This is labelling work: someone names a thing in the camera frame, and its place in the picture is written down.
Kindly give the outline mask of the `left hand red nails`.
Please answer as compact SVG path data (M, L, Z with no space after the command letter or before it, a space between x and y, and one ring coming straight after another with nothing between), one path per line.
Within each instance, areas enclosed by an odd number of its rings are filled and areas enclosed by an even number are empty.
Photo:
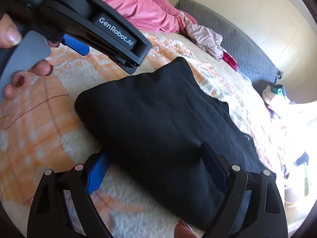
M31 75L49 76L53 66L46 60L58 41L45 40L35 31L21 34L11 17L1 18L1 101L11 101L27 88Z

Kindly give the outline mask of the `right hand red nails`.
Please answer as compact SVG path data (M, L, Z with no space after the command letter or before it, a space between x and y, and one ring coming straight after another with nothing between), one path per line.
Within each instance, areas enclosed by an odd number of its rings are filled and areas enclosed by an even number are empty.
M200 238L200 236L184 220L179 219L174 228L174 238Z

